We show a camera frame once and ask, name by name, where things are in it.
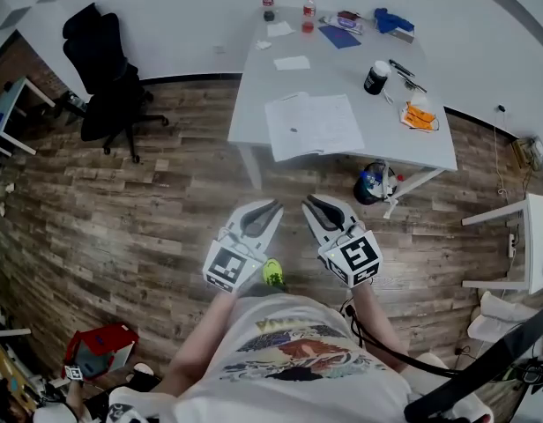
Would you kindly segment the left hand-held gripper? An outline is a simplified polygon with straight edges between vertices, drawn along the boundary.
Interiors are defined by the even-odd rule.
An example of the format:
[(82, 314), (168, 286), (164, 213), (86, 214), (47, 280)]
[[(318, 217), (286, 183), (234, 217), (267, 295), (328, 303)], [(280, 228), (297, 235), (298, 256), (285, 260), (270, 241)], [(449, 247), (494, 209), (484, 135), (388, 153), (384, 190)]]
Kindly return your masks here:
[[(237, 292), (266, 262), (266, 249), (284, 214), (277, 199), (264, 199), (235, 209), (209, 248), (202, 269), (205, 281), (227, 293)], [(248, 235), (255, 248), (239, 235)]]

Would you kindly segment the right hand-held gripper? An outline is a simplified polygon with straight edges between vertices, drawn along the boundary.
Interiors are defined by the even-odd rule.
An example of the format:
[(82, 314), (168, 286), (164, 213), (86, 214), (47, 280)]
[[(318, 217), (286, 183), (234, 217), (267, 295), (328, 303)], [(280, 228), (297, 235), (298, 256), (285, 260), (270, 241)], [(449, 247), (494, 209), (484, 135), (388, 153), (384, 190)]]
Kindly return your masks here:
[(322, 246), (319, 259), (347, 287), (356, 287), (379, 272), (382, 252), (373, 232), (362, 221), (356, 222), (351, 205), (336, 197), (311, 194), (301, 202), (301, 209)]

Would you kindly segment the white booklet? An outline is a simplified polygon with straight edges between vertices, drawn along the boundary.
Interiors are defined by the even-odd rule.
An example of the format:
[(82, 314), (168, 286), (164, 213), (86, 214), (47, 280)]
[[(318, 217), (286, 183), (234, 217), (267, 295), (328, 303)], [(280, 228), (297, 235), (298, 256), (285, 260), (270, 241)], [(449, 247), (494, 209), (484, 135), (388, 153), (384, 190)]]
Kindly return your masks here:
[(264, 105), (275, 161), (361, 151), (362, 134), (346, 95), (295, 93)]

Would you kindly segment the person's left forearm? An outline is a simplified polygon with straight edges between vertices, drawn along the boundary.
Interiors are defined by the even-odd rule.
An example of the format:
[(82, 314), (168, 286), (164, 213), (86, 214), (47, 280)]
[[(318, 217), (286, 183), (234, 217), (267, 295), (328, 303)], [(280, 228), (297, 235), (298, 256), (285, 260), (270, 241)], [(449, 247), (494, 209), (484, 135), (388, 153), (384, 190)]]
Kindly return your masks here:
[(227, 322), (237, 298), (236, 293), (219, 293), (215, 296), (152, 392), (179, 397), (202, 379), (227, 332)]

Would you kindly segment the person's right forearm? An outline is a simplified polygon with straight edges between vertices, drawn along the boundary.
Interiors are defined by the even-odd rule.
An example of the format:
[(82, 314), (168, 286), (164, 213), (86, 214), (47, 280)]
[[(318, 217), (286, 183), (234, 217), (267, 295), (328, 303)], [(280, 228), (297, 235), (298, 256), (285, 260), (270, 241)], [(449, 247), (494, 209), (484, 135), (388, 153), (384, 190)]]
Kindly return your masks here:
[[(384, 313), (370, 283), (363, 282), (353, 287), (351, 291), (357, 319), (361, 322), (365, 330), (391, 350), (407, 355), (408, 351), (405, 345), (399, 339), (389, 318)], [(405, 363), (383, 349), (371, 343), (366, 343), (365, 346), (369, 353), (396, 372), (401, 373), (406, 368)]]

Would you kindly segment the black trash bin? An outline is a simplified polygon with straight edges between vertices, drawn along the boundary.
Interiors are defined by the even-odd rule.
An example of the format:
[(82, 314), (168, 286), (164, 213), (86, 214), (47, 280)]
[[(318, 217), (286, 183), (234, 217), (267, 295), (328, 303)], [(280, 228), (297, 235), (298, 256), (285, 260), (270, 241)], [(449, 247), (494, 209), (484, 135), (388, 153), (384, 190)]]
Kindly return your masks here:
[(403, 180), (404, 176), (395, 174), (387, 162), (376, 160), (361, 170), (353, 195), (360, 204), (372, 205), (392, 197)]

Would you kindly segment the person's left green shoe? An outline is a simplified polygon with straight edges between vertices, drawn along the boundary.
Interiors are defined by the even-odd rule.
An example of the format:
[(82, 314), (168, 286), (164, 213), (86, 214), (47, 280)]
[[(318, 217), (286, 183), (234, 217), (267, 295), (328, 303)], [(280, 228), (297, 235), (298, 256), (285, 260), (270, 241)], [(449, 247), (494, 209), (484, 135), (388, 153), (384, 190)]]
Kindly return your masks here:
[(285, 284), (283, 270), (277, 259), (268, 259), (263, 266), (262, 273), (264, 282), (268, 286), (280, 287)]

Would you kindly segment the orange packet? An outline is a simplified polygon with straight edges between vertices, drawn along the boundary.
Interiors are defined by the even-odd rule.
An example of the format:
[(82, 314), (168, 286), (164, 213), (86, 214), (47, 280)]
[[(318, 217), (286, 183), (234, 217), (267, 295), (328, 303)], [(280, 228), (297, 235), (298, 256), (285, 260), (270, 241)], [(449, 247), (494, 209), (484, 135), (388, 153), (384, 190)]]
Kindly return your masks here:
[(440, 129), (436, 115), (426, 112), (408, 101), (400, 113), (400, 121), (411, 130), (435, 132)]

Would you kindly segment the white table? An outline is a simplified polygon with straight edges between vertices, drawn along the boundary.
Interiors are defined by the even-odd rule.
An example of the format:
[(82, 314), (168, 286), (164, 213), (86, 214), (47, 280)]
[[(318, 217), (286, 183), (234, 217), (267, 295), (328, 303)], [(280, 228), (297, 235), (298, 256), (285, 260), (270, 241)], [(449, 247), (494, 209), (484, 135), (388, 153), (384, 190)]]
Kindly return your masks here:
[[(264, 105), (297, 92), (312, 96), (346, 95), (365, 145), (363, 150), (356, 151), (356, 155), (419, 168), (419, 172), (400, 185), (397, 197), (444, 171), (457, 170), (443, 103), (418, 41), (409, 44), (366, 26), (360, 46), (337, 49), (319, 31), (300, 31), (300, 9), (283, 7), (279, 9), (279, 17), (294, 32), (271, 39), (271, 47), (266, 50), (249, 49), (228, 132), (228, 141), (239, 150), (254, 189), (262, 188), (262, 175), (254, 150), (271, 144)], [(306, 56), (310, 69), (276, 70), (274, 59), (291, 56)], [(430, 109), (440, 122), (438, 131), (411, 130), (401, 123), (400, 111), (412, 93), (398, 75), (391, 75), (384, 87), (394, 100), (392, 104), (383, 95), (373, 96), (364, 90), (363, 83), (374, 62), (389, 59), (413, 72), (414, 82), (427, 89)]]

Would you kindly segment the black jar with white lid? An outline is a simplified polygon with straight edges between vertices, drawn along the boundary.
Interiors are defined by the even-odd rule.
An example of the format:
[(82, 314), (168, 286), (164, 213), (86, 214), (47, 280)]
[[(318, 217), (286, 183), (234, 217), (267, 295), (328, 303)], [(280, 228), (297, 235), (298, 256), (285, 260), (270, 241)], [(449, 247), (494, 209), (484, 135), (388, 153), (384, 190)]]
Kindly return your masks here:
[(390, 74), (391, 67), (385, 61), (375, 61), (364, 81), (364, 90), (371, 95), (378, 95)]

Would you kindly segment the person's white printed shirt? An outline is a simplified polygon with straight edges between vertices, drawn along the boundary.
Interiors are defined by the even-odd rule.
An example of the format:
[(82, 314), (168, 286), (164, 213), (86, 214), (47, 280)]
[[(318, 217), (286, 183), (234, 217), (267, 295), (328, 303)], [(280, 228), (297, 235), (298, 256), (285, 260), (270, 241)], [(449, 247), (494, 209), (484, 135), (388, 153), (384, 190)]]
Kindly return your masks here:
[(288, 293), (223, 294), (155, 391), (113, 391), (106, 423), (406, 423), (419, 393), (358, 346), (345, 319)]

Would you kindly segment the metal tool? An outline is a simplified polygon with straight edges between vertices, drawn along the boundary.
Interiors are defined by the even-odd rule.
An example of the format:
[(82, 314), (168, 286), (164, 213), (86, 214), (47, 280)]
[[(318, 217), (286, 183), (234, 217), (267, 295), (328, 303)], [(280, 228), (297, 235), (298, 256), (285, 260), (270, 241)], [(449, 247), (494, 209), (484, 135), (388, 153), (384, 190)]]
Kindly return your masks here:
[(405, 82), (405, 85), (409, 88), (409, 89), (412, 89), (412, 90), (418, 90), (418, 91), (421, 91), (423, 93), (426, 93), (427, 90), (422, 87), (421, 85), (418, 85), (416, 84), (415, 82), (413, 82), (406, 74), (404, 74), (403, 72), (401, 71), (397, 71), (397, 74), (404, 80)]

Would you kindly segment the white paper sheet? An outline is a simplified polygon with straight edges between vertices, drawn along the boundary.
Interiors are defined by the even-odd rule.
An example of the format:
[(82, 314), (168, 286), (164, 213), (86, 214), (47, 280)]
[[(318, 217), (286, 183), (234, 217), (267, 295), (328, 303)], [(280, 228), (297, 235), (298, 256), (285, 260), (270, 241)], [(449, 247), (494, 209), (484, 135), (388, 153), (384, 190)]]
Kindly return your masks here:
[(306, 56), (291, 56), (273, 60), (277, 71), (309, 70), (310, 62)]

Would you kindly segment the white bag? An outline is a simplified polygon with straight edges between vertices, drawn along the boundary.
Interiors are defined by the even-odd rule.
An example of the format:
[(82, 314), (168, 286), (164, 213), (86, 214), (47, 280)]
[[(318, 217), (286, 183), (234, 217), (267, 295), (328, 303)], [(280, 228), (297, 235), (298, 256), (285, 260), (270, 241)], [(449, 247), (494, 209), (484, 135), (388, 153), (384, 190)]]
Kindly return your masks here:
[(479, 306), (471, 313), (467, 335), (471, 339), (494, 344), (534, 315), (532, 308), (507, 302), (484, 291)]

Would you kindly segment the red box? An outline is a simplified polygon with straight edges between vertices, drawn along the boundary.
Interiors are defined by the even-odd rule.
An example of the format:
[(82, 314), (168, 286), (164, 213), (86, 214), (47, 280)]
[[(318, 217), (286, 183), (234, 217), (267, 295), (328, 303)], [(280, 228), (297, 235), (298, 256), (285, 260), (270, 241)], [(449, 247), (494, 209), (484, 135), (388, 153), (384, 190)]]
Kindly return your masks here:
[[(78, 365), (84, 381), (92, 381), (124, 367), (138, 340), (138, 334), (124, 323), (77, 331), (67, 346), (63, 364)], [(67, 378), (64, 367), (62, 378)]]

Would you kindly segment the white and blue tube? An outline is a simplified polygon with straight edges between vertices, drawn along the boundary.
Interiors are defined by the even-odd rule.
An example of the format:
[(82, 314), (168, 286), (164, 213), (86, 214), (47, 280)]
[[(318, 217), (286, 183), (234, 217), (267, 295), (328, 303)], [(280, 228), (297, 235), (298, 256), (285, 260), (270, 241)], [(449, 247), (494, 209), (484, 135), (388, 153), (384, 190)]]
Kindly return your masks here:
[(363, 24), (352, 19), (347, 19), (338, 15), (322, 16), (319, 21), (328, 26), (334, 26), (340, 30), (358, 35), (363, 34)]

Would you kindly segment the black office chair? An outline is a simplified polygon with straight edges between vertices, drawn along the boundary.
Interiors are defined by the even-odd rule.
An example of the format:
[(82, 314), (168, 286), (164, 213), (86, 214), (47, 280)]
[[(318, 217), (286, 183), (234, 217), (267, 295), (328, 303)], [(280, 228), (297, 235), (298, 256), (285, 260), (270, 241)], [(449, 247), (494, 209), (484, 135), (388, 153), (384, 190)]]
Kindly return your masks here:
[(167, 126), (169, 120), (143, 112), (153, 95), (140, 84), (138, 68), (123, 53), (119, 18), (113, 12), (102, 14), (96, 4), (89, 4), (65, 22), (63, 39), (63, 52), (90, 95), (84, 109), (62, 100), (65, 109), (83, 118), (81, 139), (102, 139), (103, 152), (109, 155), (112, 142), (123, 132), (132, 161), (139, 163), (133, 126), (156, 120)]

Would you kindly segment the red drink bottle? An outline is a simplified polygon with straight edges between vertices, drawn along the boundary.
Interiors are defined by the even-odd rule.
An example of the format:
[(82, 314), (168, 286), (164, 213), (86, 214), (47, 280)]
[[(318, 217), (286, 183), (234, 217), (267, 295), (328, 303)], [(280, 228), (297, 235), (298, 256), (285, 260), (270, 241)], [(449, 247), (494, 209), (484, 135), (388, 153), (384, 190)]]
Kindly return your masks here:
[(301, 31), (312, 33), (315, 28), (316, 3), (315, 0), (306, 0), (302, 6)]

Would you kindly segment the wooden box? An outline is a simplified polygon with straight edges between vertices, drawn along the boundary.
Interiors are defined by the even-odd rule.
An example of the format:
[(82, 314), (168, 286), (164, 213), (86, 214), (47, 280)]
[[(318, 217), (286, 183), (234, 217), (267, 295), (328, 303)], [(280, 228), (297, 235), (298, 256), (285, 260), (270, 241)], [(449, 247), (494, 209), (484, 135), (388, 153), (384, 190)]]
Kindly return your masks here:
[(538, 137), (518, 138), (511, 144), (520, 168), (538, 171), (543, 165), (543, 143)]

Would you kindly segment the blue cloth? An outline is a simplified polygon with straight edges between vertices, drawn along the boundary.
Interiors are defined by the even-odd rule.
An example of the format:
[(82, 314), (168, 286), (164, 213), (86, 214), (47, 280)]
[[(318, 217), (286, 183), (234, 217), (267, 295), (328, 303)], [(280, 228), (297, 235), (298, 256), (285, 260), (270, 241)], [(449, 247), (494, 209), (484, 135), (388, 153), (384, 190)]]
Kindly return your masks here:
[(396, 29), (402, 29), (408, 33), (414, 31), (414, 24), (398, 15), (389, 13), (386, 8), (376, 8), (374, 10), (374, 17), (380, 33), (389, 33)]

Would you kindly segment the small white desk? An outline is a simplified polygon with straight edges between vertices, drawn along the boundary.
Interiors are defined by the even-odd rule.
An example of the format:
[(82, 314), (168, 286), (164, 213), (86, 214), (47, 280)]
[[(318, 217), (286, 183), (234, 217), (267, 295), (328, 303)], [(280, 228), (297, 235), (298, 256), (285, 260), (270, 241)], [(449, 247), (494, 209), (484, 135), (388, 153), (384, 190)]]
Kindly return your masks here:
[[(8, 121), (11, 118), (11, 113), (17, 111), (23, 117), (26, 117), (26, 113), (17, 107), (17, 100), (24, 90), (29, 90), (35, 94), (40, 100), (46, 103), (50, 108), (56, 106), (55, 102), (52, 101), (41, 89), (39, 89), (29, 78), (23, 77), (12, 83), (7, 90), (4, 90), (0, 95), (0, 138), (10, 143), (11, 145), (18, 147), (19, 149), (27, 152), (28, 154), (35, 155), (36, 151), (25, 145), (21, 141), (17, 140), (15, 137), (8, 134), (5, 129), (7, 127)], [(11, 152), (7, 151), (0, 146), (0, 153), (10, 157)]]

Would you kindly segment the yellow cardboard board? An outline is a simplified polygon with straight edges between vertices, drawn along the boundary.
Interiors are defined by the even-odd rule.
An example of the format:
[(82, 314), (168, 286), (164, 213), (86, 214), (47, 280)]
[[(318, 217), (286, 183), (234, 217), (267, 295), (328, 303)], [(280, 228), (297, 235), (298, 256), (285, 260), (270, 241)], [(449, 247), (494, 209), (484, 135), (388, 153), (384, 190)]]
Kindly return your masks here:
[(15, 400), (28, 412), (34, 412), (39, 403), (39, 394), (19, 365), (0, 343), (0, 373), (6, 387)]

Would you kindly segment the white desk frame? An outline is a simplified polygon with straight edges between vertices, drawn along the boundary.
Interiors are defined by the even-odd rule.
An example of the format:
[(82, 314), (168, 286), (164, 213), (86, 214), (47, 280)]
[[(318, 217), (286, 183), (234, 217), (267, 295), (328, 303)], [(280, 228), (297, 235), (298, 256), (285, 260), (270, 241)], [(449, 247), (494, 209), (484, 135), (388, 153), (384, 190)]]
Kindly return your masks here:
[(524, 278), (522, 281), (464, 280), (462, 287), (487, 290), (526, 291), (534, 294), (543, 289), (543, 196), (529, 193), (525, 199), (492, 211), (461, 220), (462, 226), (476, 225), (522, 213), (524, 227)]

